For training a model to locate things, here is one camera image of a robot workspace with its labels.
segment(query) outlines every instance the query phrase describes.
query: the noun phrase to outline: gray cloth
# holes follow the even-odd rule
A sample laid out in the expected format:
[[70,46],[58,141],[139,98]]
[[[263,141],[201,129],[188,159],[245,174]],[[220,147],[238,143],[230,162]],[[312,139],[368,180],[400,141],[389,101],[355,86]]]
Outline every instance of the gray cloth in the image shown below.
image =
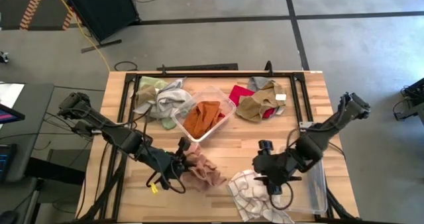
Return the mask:
[[191,99],[191,95],[182,89],[183,78],[177,79],[161,89],[156,95],[154,101],[147,101],[134,109],[135,113],[143,114],[150,106],[150,117],[163,119],[169,118],[171,113],[176,110],[183,102]]
[[247,89],[250,91],[257,92],[262,89],[269,81],[272,81],[270,78],[264,77],[251,77],[247,83]]

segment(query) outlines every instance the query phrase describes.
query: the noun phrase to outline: yellow tag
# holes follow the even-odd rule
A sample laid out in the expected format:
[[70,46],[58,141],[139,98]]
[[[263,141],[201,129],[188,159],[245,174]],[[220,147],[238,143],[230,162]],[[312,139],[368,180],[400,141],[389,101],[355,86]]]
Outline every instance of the yellow tag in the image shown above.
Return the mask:
[[152,184],[152,192],[153,192],[153,194],[157,194],[159,192],[158,188],[156,188],[155,184]]

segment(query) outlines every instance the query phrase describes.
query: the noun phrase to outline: orange cloth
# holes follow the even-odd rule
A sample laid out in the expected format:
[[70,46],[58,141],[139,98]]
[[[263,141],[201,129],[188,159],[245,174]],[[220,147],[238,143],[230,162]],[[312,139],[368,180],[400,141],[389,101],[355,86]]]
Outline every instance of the orange cloth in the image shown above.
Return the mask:
[[201,153],[198,144],[192,143],[184,154],[195,166],[189,168],[190,172],[182,174],[182,180],[191,184],[197,191],[206,192],[210,187],[219,186],[227,180],[226,177],[221,176],[217,165]]
[[183,126],[193,138],[199,139],[225,117],[220,104],[219,101],[202,101],[188,113]]

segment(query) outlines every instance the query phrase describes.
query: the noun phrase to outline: red cloth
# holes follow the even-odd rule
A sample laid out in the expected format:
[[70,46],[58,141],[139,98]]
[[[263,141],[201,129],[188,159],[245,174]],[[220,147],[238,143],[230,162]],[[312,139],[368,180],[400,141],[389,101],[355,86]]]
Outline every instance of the red cloth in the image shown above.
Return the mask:
[[[235,85],[233,87],[233,90],[230,93],[230,100],[236,104],[236,106],[239,106],[239,100],[240,96],[251,96],[254,94],[254,91],[250,91],[249,89],[246,89],[244,87],[241,87],[239,85]],[[264,116],[262,118],[268,119],[271,117],[272,114],[274,114],[275,108],[271,108],[265,111]]]

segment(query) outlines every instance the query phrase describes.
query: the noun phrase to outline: yellow cable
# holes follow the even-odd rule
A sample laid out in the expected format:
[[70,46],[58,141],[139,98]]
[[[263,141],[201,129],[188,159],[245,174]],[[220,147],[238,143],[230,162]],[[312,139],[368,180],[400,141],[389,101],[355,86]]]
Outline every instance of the yellow cable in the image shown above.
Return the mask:
[[64,0],[61,0],[61,2],[65,5],[65,7],[67,8],[68,12],[72,15],[72,17],[75,19],[75,21],[77,22],[78,28],[81,31],[82,35],[88,40],[88,42],[91,43],[91,45],[94,46],[94,48],[96,49],[96,51],[100,54],[100,57],[103,59],[103,61],[105,62],[106,68],[109,72],[111,72],[111,69],[109,67],[109,63],[106,61],[106,58],[103,56],[103,54],[100,52],[100,50],[97,48],[97,46],[94,44],[93,41],[91,41],[91,39],[89,37],[87,37],[87,35],[85,35],[84,31],[81,28],[81,25],[79,24],[80,22],[78,22],[77,18],[75,18],[74,13],[71,11],[71,9],[69,8],[69,6],[66,4],[66,2]]

